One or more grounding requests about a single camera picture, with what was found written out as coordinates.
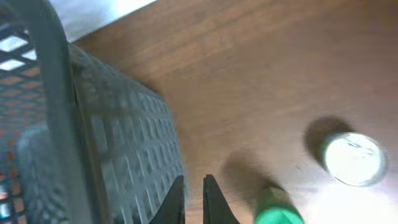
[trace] white wall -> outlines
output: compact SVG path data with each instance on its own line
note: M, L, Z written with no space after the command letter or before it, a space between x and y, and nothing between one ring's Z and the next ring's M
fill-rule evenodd
M50 0L70 42L155 0Z

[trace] can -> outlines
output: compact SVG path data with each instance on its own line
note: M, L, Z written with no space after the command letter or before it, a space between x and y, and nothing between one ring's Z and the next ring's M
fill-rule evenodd
M364 134L333 134L325 140L322 154L329 174L347 185L367 187L386 173L387 159L381 145Z

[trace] green object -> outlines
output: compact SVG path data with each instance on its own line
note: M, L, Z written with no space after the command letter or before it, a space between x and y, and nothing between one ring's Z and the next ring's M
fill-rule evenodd
M291 204L287 192L268 187L257 203L254 224L304 224L304 221Z
M300 215L287 208L276 207L258 214L255 224L304 224Z

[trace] mesh wire basket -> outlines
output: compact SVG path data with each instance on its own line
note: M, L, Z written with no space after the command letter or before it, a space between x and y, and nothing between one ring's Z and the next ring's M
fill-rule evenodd
M183 174L166 102L0 1L0 223L149 223Z

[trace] wooden table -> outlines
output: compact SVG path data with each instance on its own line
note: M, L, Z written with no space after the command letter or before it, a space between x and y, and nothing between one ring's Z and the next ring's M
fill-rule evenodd
M213 174L241 223L272 179L308 224L398 220L398 2L158 0L77 43L157 91L174 113L202 223ZM386 148L386 178L347 187L313 157L345 125Z

